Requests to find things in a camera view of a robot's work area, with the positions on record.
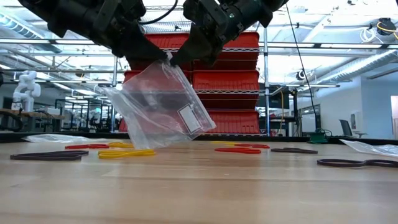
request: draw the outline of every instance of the desk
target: desk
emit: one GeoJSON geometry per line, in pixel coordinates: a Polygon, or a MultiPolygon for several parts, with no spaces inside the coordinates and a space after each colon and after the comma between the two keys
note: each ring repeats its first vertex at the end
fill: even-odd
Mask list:
{"type": "MultiPolygon", "coordinates": [[[[19,110],[0,109],[0,111],[5,111],[5,112],[8,112],[8,113],[19,115],[19,110]]],[[[55,130],[54,131],[59,131],[60,130],[61,120],[65,119],[65,116],[63,116],[63,115],[48,116],[48,115],[46,115],[44,113],[24,112],[24,111],[21,112],[21,116],[23,118],[27,118],[27,130],[28,131],[34,131],[34,129],[35,129],[35,119],[36,118],[52,119],[53,125],[55,126],[55,130]]]]}
{"type": "Polygon", "coordinates": [[[34,162],[8,158],[63,145],[0,144],[0,223],[397,223],[397,169],[316,163],[387,157],[341,145],[269,145],[319,155],[231,154],[195,141],[159,149],[153,157],[101,161],[92,152],[81,162],[34,162]]]}

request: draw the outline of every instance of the ceiling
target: ceiling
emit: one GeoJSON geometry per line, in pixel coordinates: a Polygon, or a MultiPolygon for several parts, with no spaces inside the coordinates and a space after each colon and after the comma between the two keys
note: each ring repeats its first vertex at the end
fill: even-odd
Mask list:
{"type": "MultiPolygon", "coordinates": [[[[314,1],[314,0],[290,0],[289,9],[291,12],[292,22],[299,23],[300,27],[294,29],[299,42],[327,42],[327,43],[363,43],[365,29],[373,22],[377,23],[380,17],[391,17],[393,22],[398,22],[398,7],[393,0],[357,0],[352,1],[355,5],[350,5],[347,0],[335,1],[314,1]]],[[[142,18],[144,21],[155,19],[165,13],[163,10],[154,10],[154,6],[171,6],[174,0],[144,0],[144,4],[148,7],[147,14],[142,18]]],[[[11,16],[31,30],[40,34],[43,38],[58,39],[55,34],[47,29],[45,21],[23,8],[18,0],[1,0],[0,13],[11,16]]],[[[146,32],[175,32],[175,25],[182,28],[182,32],[189,31],[190,21],[182,15],[181,7],[178,7],[165,19],[156,24],[144,26],[146,32]]],[[[263,28],[253,26],[249,30],[258,31],[260,33],[260,42],[264,41],[263,28]]],[[[365,33],[368,35],[366,42],[369,43],[394,43],[396,38],[393,35],[371,37],[370,31],[365,33]]],[[[0,38],[23,38],[20,34],[0,26],[0,38]]],[[[68,31],[66,39],[83,39],[83,37],[68,31]]],[[[274,18],[267,28],[267,39],[272,42],[294,42],[292,29],[290,27],[289,17],[286,13],[286,7],[281,8],[274,13],[274,18]]],[[[45,53],[43,50],[34,49],[29,45],[13,45],[8,46],[25,53],[45,53]]],[[[111,54],[104,47],[95,45],[57,45],[62,53],[58,54],[55,59],[49,56],[33,56],[46,64],[55,64],[62,69],[82,69],[82,70],[112,70],[114,67],[113,57],[66,57],[65,53],[74,52],[76,54],[94,53],[94,54],[111,54]]],[[[271,83],[291,83],[295,81],[295,73],[301,69],[300,59],[296,51],[291,49],[270,50],[268,69],[269,81],[271,83]]],[[[303,50],[303,64],[306,70],[312,74],[324,74],[336,67],[344,65],[357,57],[367,57],[376,54],[375,50],[303,50]]],[[[19,55],[10,54],[9,51],[2,49],[0,45],[0,58],[7,57],[12,62],[8,63],[8,67],[21,68],[29,65],[35,68],[44,68],[41,63],[33,62],[19,55]]],[[[257,64],[261,73],[264,71],[264,57],[259,57],[257,64]]],[[[120,70],[129,68],[128,63],[122,58],[119,59],[118,67],[120,70]]],[[[74,73],[58,74],[66,79],[79,79],[74,73]]],[[[113,74],[88,74],[83,77],[86,80],[112,80],[113,74]]],[[[123,81],[124,76],[118,75],[118,80],[123,81]]],[[[264,76],[260,77],[260,82],[264,82],[264,76]]]]}

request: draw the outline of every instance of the plastic bag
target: plastic bag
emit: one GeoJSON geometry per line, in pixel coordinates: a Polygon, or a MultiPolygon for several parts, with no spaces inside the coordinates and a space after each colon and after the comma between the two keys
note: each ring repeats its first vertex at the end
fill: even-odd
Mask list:
{"type": "Polygon", "coordinates": [[[398,146],[393,146],[393,145],[371,146],[369,144],[357,141],[347,141],[342,139],[340,139],[340,141],[342,141],[347,146],[357,150],[358,152],[398,157],[398,146]]]}
{"type": "Polygon", "coordinates": [[[38,134],[33,136],[26,136],[22,139],[29,142],[59,142],[59,143],[107,141],[106,139],[89,139],[81,136],[69,136],[63,134],[38,134]]]}
{"type": "Polygon", "coordinates": [[[156,61],[122,90],[102,88],[137,149],[191,141],[216,127],[179,67],[156,61]]]}

